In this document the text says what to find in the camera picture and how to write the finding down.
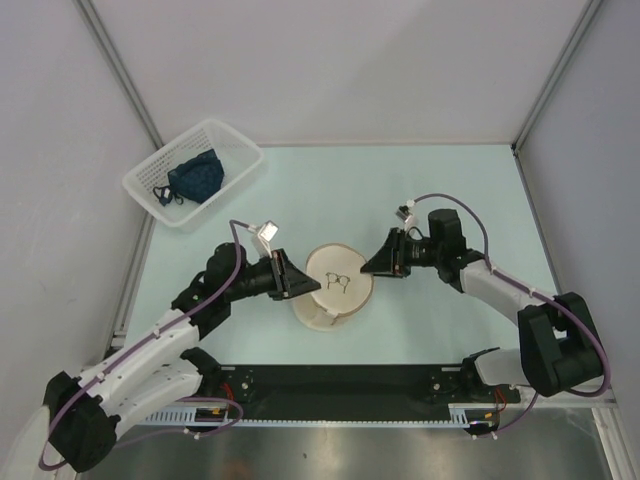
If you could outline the beige mesh laundry bag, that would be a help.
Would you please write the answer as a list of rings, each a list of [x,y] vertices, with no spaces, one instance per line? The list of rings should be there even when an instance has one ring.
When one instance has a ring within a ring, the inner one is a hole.
[[[335,331],[346,324],[370,300],[371,274],[361,273],[366,259],[350,246],[324,244],[308,256],[305,273],[321,288],[293,300],[297,319],[307,328]]]

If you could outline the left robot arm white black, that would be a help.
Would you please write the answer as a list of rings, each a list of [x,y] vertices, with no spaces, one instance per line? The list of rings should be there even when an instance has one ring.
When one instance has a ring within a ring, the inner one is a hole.
[[[255,263],[237,243],[219,245],[169,310],[136,343],[78,376],[60,372],[45,389],[49,444],[78,472],[98,465],[138,421],[221,387],[219,365],[198,344],[231,315],[231,305],[265,294],[291,300],[319,290],[282,249]]]

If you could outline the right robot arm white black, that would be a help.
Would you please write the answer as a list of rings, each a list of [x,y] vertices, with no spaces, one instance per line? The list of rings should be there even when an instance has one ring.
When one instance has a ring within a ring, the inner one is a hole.
[[[390,229],[361,271],[406,278],[415,267],[433,268],[443,283],[514,323],[518,348],[488,349],[464,359],[470,370],[461,376],[461,388],[469,399],[484,401],[507,384],[528,386],[544,397],[578,394],[579,385],[608,379],[604,349],[580,295],[549,295],[489,266],[485,254],[468,248],[453,209],[431,212],[428,229],[428,235],[414,227]]]

